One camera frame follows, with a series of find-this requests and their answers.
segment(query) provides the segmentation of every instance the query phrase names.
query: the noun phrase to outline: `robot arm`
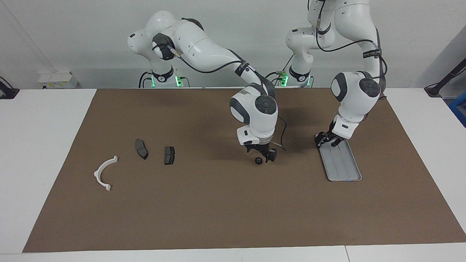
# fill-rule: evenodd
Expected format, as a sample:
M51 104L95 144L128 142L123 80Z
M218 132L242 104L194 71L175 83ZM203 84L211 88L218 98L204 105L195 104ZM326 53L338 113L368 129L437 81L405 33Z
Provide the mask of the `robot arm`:
M212 73L222 68L234 71L248 85L230 99L233 116L245 124L237 130L240 145L248 152L258 150L266 162L274 161L276 150L269 148L278 117L275 87L233 51L220 47L194 19L177 20L168 11L155 13L146 28L152 49L160 59L181 59L193 70Z
M341 105L329 131L316 136L317 147L332 140L332 146L337 146L350 139L385 90L380 38L370 17L369 0L336 0L335 26L339 34L361 47L365 71L342 72L333 80L332 93Z
M290 75L302 86L307 77L304 74L312 66L310 50L341 49L326 50L335 40L333 15L337 32L361 47L365 71L342 72L334 78L331 90L341 105L329 131L316 136L317 147L330 141L337 146L351 138L385 89L380 39L370 17L369 0L313 0L308 12L312 28L295 29L287 35L288 47L294 53Z
M313 0L308 12L311 27L290 30L286 37L287 46L293 51L288 71L301 87L307 83L314 62L311 51L320 49L316 35L319 37L319 44L322 48L329 48L335 41L335 30L332 26L335 3L329 2L324 5L318 25L317 19L322 6L323 1Z

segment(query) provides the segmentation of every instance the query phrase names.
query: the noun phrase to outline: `black strap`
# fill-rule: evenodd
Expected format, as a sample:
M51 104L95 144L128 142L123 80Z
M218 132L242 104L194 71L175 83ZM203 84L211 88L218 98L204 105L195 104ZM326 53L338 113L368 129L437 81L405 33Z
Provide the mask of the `black strap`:
M325 29L323 31L319 30L318 33L324 35L324 34L326 34L326 33L328 33L330 31L330 28L332 28L332 23L329 24L329 27L327 29Z
M364 52L363 58L368 58L372 56L381 56L381 55L382 55L382 50L379 48L379 49Z
M366 71L358 71L359 73L362 73L364 75L365 78L370 78L372 79L372 76L369 74L369 72L366 72Z
M259 85L259 84L256 84L256 83L250 83L250 84L247 85L246 87L248 87L248 86L250 86L250 87L256 89L257 91L259 91L261 95L266 95L263 86L261 86L261 85Z
M194 18L184 18L183 17L183 18L181 18L181 20L186 20L186 21L189 21L191 23L194 23L196 26L198 26L200 29L202 29L202 31L204 31L204 28L202 27L201 23L198 20L194 19Z
M309 73L310 73L310 72L308 72L308 73L306 73L304 75L300 74L300 73L296 73L296 72L293 71L293 69L291 67L289 69L289 72L290 72L290 75L292 77L294 77L296 80L298 80L299 82L304 82L304 80L306 80L306 78L309 76Z
M249 66L249 63L246 62L246 61L243 61L243 63L241 63L240 66L238 66L238 68L234 71L235 74L237 74L238 76L241 76L244 72L244 70Z
M173 75L173 72L174 72L173 66L171 66L171 69L168 73L159 75L157 73L154 73L154 71L152 71L152 75L157 79L157 81L161 83L165 83L168 80L168 78L170 78Z

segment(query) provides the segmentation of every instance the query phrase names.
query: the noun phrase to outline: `green led light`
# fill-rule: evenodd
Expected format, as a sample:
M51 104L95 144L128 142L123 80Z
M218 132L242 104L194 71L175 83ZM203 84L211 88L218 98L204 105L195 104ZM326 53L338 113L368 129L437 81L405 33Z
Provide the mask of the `green led light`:
M288 76L286 74L283 74L282 77L284 78L281 79L280 85L286 86L288 84Z
M182 87L183 86L183 80L181 80L178 76L175 76L176 79L176 86Z

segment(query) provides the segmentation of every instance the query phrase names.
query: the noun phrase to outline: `curved white part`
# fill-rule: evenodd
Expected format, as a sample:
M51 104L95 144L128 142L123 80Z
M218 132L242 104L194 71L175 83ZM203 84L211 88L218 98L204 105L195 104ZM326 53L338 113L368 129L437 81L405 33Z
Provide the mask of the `curved white part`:
M94 172L94 176L97 178L97 182L99 182L99 184L104 186L105 189L107 189L107 191L110 191L111 185L103 183L102 180L100 179L100 175L102 174L102 171L104 170L104 168L106 168L110 164L116 163L117 161L118 161L118 157L114 156L112 159L105 161L102 165L100 165L99 169L97 169L97 171Z

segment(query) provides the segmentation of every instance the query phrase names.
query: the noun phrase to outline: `black cable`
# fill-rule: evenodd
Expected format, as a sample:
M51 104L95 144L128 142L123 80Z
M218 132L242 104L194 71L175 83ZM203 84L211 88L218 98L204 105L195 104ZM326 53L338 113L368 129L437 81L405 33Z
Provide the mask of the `black cable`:
M272 81L270 81L270 82L273 82L273 81L275 81L275 84L274 84L274 86L277 86L277 82L278 82L278 80L280 80L280 78L279 78L279 77L277 77L276 79L274 79L274 80L272 80Z
M379 55L379 57L380 57L380 60L382 60L382 62L383 62L384 65L385 65L385 72L382 71L382 74L381 74L381 75L379 75L379 76L377 76L377 77L373 77L372 79L382 78L382 77L384 77L384 76L387 74L387 72L388 72L388 65L387 65L387 62L385 62L385 59L384 59L381 55Z
M157 47L159 46L167 46L166 44L159 44L159 45L155 45L154 47L152 47L152 51L154 51L154 49L156 49Z
M12 86L5 78L3 78L3 77L1 77L1 76L0 76L0 78L1 78L3 81L5 81L5 83L7 83L7 84L13 89L13 86Z
M319 17L318 17L318 19L317 19L318 21L322 18L322 11L323 11L323 7L325 6L325 2L326 2L326 1L327 1L327 0L323 0L322 7L321 7L321 10L320 10L320 12L319 12ZM323 48L321 47L321 45L320 45L320 43L319 43L319 28L316 28L316 30L317 30L317 32L316 32L316 42L317 42L317 46L319 47L320 50L322 50L322 51L324 51L324 52L335 52L335 51L341 50L341 49L343 49L343 48L346 48L346 47L348 47L348 46L351 46L351 45L354 45L354 44L358 44L358 43L361 43L361 42L370 42L370 43L374 44L374 46L377 46L377 48L378 48L378 45L377 45L374 41L372 41L372 40L370 40L370 39L362 39L362 40L354 41L354 42L352 42L352 43L349 43L349 44L347 44L347 45L344 45L344 46L342 46L342 47L339 47L339 48L336 48L336 49L333 49L333 50L325 50L325 49L323 49ZM387 72L388 72L388 65L387 65L387 62L385 61L385 59L384 59L381 55L379 55L379 57L380 57L380 60L382 60L382 62L383 62L384 65L385 65L385 72L383 72L383 70L382 70L382 74L381 74L381 75L379 75L379 76L377 76L377 77L373 77L372 79L382 78L382 77L384 77L384 76L387 74Z
M285 123L285 127L283 128L283 131L281 132L280 145L283 148L283 150L287 151L287 149L283 146L283 135L285 134L285 130L287 129L288 124L283 118L281 118L281 116L278 116L278 118L280 118Z
M182 76L180 77L180 79L186 79L188 81L188 87L191 87L191 84L189 83L189 79L187 77Z
M273 74L277 74L277 72L272 72L272 73L268 74L265 78L268 78L269 76L271 76Z
M320 19L322 18L322 11L323 11L323 7L325 6L325 1L326 1L326 0L323 0L322 7L321 7L321 10L320 10L320 12L319 12L318 20L320 20ZM341 50L341 49L343 49L343 48L346 48L346 47L348 47L348 46L350 46L350 45L354 45L354 44L361 43L361 42L371 42L371 43L375 44L374 41L372 41L372 40L369 40L369 39L362 39L362 40L358 40L358 41L349 43L349 44L347 44L347 45L344 45L344 46L342 46L342 47L339 47L339 48L336 48L336 49L333 49L333 50L325 50L325 49L323 49L323 48L321 47L321 45L319 44L319 33L318 33L319 28L316 28L316 29L317 29L317 39L316 39L317 45L319 46L320 50L322 50L322 51L324 51L324 52L335 52L335 51Z
M149 73L149 72L146 71L146 72L144 72L144 73L141 75L141 77L139 78L139 85L138 85L138 88L141 88L141 84L142 84L142 82L143 82L143 78L144 78L144 76L145 76L146 74L148 74L148 73Z
M310 88L312 88L314 86L314 76L310 76L309 78L311 78L311 77L312 77L312 84L311 84Z
M191 69L193 69L194 71L197 71L197 72L203 73L203 74L210 74L210 73L217 72L218 70L220 70L220 69L222 69L222 68L224 68L224 67L226 67L226 66L229 66L229 65L231 65L231 64L234 64L234 63L243 63L242 61L231 61L231 62L228 62L228 63L222 65L221 67L219 67L219 68L217 68L217 69L214 69L214 70L212 70L212 71L201 71L201 70L198 70L198 69L192 67L192 65L190 65L188 62L186 62L186 61L184 60L184 58L180 57L180 59L181 59L181 61L183 61L186 65L188 65L188 66L189 66Z
M148 77L148 78L145 78L145 79L143 80L143 88L144 88L144 83L146 82L146 80L151 80L151 81L152 81L152 77Z
M237 53L233 52L233 50L228 49L228 51L230 51L235 57L237 57L238 59L240 59L240 60L242 61L241 63L246 62L246 60L244 60L243 58L241 58L241 56L239 56ZM261 85L267 86L267 83L264 83L264 81L263 81L264 77L263 77L261 74L259 74L256 70L252 69L252 68L249 67L249 66L248 66L248 68L250 68L250 69L256 74L256 76L257 76L257 77L259 78L259 80L260 80L260 84L261 84Z
M287 64L283 67L282 71L285 71L285 68L288 66L288 64L290 64L290 61L291 61L291 59L293 58L293 56L294 56L294 55L291 55L290 59L288 59L288 62L287 62ZM278 82L279 79L280 79L280 78L274 79L274 80L276 80L274 86L277 85L277 82Z

